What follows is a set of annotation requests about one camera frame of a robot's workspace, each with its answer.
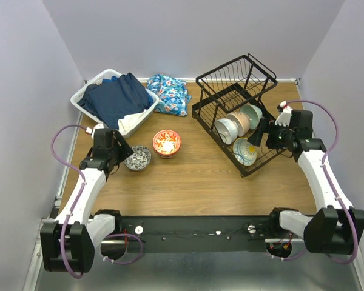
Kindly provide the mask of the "yellow sun patterned bowl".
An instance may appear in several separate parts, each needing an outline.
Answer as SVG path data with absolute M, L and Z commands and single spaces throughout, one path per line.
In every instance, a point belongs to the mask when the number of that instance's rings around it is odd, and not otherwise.
M 236 160 L 243 166 L 251 166 L 257 159 L 257 149 L 246 138 L 238 138 L 233 143 Z

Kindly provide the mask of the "pink and black bowl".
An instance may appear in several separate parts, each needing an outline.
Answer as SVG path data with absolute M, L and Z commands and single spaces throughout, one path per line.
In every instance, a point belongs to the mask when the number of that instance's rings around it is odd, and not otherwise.
M 152 155 L 150 150 L 143 145 L 135 145 L 132 147 L 133 154 L 130 155 L 123 163 L 133 171 L 144 170 L 151 162 Z

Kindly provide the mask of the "beige bowl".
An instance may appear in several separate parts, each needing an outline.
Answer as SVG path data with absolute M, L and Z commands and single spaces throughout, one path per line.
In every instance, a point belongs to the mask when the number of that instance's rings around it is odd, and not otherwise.
M 239 137 L 244 136 L 250 130 L 249 117 L 243 112 L 231 112 L 227 114 L 227 118 L 236 123 Z

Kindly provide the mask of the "mint green bowl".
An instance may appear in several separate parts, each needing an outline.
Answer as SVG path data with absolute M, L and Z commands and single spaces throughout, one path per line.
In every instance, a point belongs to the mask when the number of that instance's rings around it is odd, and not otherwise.
M 250 120 L 250 129 L 254 130 L 258 127 L 260 120 L 263 116 L 262 110 L 256 105 L 245 104 L 240 109 L 241 112 L 246 114 Z

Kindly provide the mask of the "white ribbed bowl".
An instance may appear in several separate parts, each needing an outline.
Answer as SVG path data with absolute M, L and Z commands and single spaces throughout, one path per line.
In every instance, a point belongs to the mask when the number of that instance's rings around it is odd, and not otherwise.
M 226 145 L 231 145 L 236 140 L 238 136 L 238 126 L 234 121 L 228 118 L 221 118 L 214 122 L 214 126 L 221 140 Z

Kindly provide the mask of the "orange white floral bowl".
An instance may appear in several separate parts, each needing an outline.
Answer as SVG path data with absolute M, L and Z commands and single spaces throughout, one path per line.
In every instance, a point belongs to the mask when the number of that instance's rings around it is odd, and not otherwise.
M 173 130 L 161 130 L 153 137 L 153 148 L 161 153 L 171 153 L 181 147 L 181 138 Z

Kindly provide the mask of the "blue white patterned bowl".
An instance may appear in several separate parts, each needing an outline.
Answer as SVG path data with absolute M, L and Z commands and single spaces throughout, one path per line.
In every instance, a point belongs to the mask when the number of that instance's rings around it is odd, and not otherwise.
M 174 155 L 174 154 L 177 154 L 179 152 L 179 150 L 176 150 L 176 151 L 174 151 L 174 152 L 171 152 L 171 153 L 161 153 L 161 152 L 159 152 L 159 151 L 155 151 L 155 153 L 157 153 L 157 154 L 161 154 L 161 155 Z

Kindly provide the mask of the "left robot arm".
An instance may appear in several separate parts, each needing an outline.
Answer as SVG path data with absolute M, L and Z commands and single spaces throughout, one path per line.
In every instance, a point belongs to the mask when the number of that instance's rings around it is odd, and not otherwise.
M 268 237 L 264 215 L 123 216 L 103 209 L 92 214 L 95 199 L 114 168 L 133 156 L 133 148 L 116 129 L 102 124 L 86 128 L 93 144 L 76 168 L 78 181 L 61 213 L 40 230 L 44 268 L 79 279 L 97 255 L 123 265 L 147 253 L 263 252 Z

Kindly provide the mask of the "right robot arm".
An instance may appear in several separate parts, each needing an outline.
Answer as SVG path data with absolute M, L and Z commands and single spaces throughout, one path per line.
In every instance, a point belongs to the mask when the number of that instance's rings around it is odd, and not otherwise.
M 312 121 L 309 110 L 294 110 L 287 105 L 268 124 L 267 147 L 292 153 L 308 180 L 317 212 L 307 216 L 298 210 L 275 208 L 267 230 L 276 238 L 288 231 L 295 234 L 310 253 L 355 258 L 364 231 L 364 211 L 355 209 L 342 192 L 323 141 L 312 136 Z

